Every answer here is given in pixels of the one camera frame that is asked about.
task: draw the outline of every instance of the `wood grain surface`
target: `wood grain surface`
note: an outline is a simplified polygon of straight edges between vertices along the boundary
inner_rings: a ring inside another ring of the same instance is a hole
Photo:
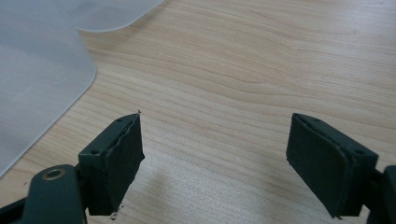
[[[366,208],[331,219],[289,166],[290,117],[325,120],[380,171],[396,164],[396,2],[165,0],[80,34],[97,77],[0,179],[0,206],[139,110],[147,158],[120,211],[90,223],[365,223]]]

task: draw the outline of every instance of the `white plastic sheet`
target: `white plastic sheet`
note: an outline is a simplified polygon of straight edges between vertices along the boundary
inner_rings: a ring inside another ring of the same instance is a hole
[[[0,176],[92,84],[76,27],[116,30],[160,2],[0,1]]]

